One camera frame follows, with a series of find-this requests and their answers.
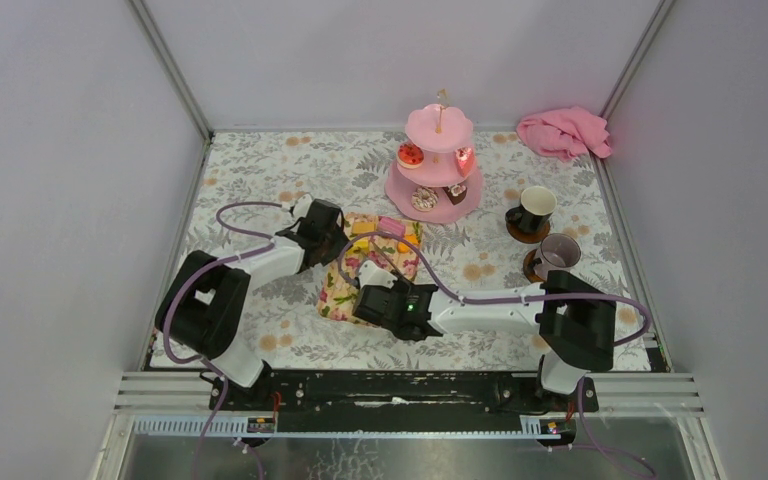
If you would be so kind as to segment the black mug white inside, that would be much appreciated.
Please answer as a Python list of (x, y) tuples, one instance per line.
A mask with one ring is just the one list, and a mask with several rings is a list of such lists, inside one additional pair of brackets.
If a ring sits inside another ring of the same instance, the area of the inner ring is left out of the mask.
[(528, 187), (521, 192), (519, 205), (506, 212), (506, 223), (523, 233), (536, 234), (548, 224), (557, 204), (555, 194), (548, 188)]

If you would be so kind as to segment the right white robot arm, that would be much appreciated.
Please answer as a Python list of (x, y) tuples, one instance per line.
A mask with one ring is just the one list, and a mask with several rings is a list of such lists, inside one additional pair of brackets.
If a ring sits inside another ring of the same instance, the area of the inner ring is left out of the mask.
[(549, 412), (572, 400), (583, 376), (613, 368), (616, 302), (565, 271), (552, 271), (541, 283), (497, 291), (453, 293), (379, 268), (360, 273), (358, 284), (353, 315), (400, 340), (462, 331), (542, 338), (549, 351), (539, 362), (533, 396)]

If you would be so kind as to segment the strawberry cream cake slice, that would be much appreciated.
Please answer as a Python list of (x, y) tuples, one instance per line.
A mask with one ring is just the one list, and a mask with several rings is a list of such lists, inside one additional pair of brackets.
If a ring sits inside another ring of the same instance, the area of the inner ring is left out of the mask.
[(463, 178), (468, 178), (474, 170), (476, 164), (474, 147), (461, 147), (454, 152), (454, 156), (458, 173)]

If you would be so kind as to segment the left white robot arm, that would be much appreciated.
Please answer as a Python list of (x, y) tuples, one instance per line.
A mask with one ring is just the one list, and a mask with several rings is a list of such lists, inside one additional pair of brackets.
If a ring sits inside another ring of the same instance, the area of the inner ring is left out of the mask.
[(232, 398), (248, 411), (267, 404), (271, 387), (260, 377), (266, 362), (238, 337), (247, 294), (331, 263), (348, 243), (337, 205), (305, 195), (288, 212), (291, 226), (250, 233), (266, 241), (262, 246), (225, 258), (188, 254), (155, 314), (161, 339), (194, 351), (196, 360), (234, 383)]

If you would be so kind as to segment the purple mug black handle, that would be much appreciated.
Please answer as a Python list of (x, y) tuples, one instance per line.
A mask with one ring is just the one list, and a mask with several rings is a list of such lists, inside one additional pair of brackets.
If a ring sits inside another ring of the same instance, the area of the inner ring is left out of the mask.
[(563, 233), (551, 233), (539, 243), (535, 271), (545, 280), (551, 271), (569, 271), (577, 265), (582, 252), (578, 242)]

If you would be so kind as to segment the chocolate drizzle donut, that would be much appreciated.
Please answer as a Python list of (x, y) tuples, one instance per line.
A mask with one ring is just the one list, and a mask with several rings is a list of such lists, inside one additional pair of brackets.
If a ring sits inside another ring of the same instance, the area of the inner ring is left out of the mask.
[(411, 205), (419, 212), (430, 212), (436, 208), (439, 197), (433, 188), (418, 186), (411, 195)]

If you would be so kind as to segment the floral dessert tray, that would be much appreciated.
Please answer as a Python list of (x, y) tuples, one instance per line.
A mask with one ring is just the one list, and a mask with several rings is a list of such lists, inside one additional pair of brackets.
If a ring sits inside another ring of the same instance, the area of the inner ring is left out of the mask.
[[(379, 218), (383, 215), (347, 213), (345, 215), (345, 233), (349, 239), (357, 235), (351, 233), (352, 224), (359, 221), (374, 222), (377, 227)], [(423, 238), (423, 226), (418, 221), (408, 219), (398, 219), (406, 225), (407, 234), (416, 234), (421, 240)], [(413, 280), (417, 275), (419, 258), (412, 251), (409, 253), (399, 253), (397, 251), (397, 242), (394, 239), (383, 238), (380, 236), (368, 237), (370, 242), (370, 252), (367, 256), (351, 254), (349, 251), (344, 256), (340, 265), (343, 271), (354, 278), (360, 265), (366, 260), (374, 261), (379, 267), (394, 272), (397, 270), (407, 279)], [(348, 322), (363, 326), (370, 326), (370, 323), (364, 322), (352, 315), (353, 305), (358, 297), (358, 288), (348, 283), (338, 271), (336, 261), (328, 265), (323, 287), (319, 294), (317, 303), (318, 313), (329, 320), (338, 322)]]

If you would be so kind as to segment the chocolate cake piece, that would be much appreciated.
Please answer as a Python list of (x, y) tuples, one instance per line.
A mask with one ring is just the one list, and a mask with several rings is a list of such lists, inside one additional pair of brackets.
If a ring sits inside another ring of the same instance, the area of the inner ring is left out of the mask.
[(465, 183), (459, 183), (447, 186), (443, 191), (452, 205), (458, 205), (465, 200), (468, 187)]

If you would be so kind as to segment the brown wooden saucer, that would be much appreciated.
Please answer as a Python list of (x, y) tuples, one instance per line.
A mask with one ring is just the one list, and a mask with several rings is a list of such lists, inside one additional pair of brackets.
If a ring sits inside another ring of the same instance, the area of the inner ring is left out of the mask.
[(511, 223), (506, 223), (506, 228), (509, 235), (521, 243), (539, 244), (549, 235), (551, 230), (551, 224), (546, 223), (536, 233), (524, 232), (521, 229), (519, 229), (516, 225)]
[(536, 252), (537, 250), (529, 251), (523, 261), (523, 274), (532, 283), (545, 281), (545, 279), (540, 275), (538, 275), (537, 272), (535, 271), (535, 267), (538, 264), (538, 260), (536, 258)]

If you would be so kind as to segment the red donut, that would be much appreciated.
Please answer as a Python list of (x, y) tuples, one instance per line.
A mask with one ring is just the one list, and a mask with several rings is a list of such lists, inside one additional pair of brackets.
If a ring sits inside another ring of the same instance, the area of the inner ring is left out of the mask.
[(397, 151), (398, 164), (406, 169), (418, 168), (424, 161), (424, 152), (411, 142), (400, 145)]

